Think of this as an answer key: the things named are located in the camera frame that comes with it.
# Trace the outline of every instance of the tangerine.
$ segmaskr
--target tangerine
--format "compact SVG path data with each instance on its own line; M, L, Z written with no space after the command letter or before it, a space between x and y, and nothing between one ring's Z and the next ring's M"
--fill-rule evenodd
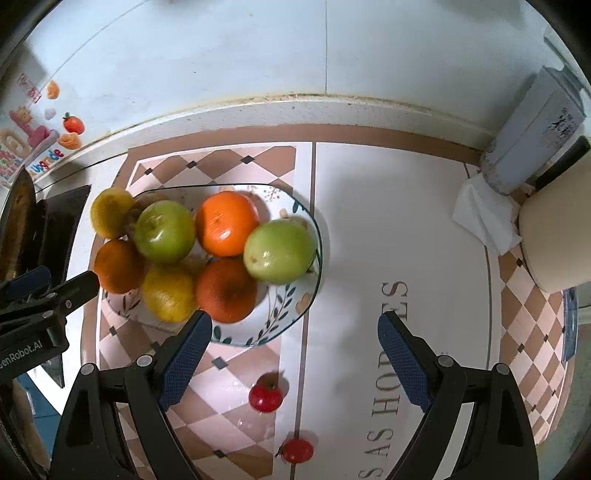
M244 252L248 235L259 225L252 201L237 192L210 196L195 216L197 239L203 249L217 257L235 257Z
M195 284L196 303L213 320L236 323L256 305L256 280L241 258L221 258L210 263Z
M96 253L93 271L106 291L126 293L141 285L144 279L144 258L132 243L120 239L109 240Z

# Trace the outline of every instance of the green apple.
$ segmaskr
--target green apple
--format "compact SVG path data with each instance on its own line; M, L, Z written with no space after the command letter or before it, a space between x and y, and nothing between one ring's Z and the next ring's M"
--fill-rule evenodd
M273 285L300 278L314 259L316 241L296 220L273 220L255 228L244 247L244 264L253 278Z
M172 200L147 207L135 224L135 246L148 260L172 264L186 257L195 243L191 212Z

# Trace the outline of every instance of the paper towel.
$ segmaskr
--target paper towel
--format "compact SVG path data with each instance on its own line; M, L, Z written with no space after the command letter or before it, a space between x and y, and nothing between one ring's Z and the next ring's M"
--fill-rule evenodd
M480 173L463 183L453 220L487 247L503 255L521 242L513 224L517 209L517 204L509 197L503 197L489 187Z

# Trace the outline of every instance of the cylindrical canister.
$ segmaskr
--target cylindrical canister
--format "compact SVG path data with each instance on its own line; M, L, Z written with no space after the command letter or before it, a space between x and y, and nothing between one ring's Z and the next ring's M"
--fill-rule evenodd
M591 152L528 198L519 212L525 262L552 293L591 280Z

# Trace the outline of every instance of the small red apple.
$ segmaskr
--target small red apple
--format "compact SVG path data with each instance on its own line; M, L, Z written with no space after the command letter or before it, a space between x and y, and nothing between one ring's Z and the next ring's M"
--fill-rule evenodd
M281 445L279 454L288 463L304 463L314 455L314 447L307 440L293 438Z
M63 123L64 128L70 133L75 133L78 135L82 135L84 133L84 123L77 116L70 115L68 112L66 112Z
M281 407L283 393L279 390L278 374L265 374L259 378L248 394L248 403L256 411L272 413Z

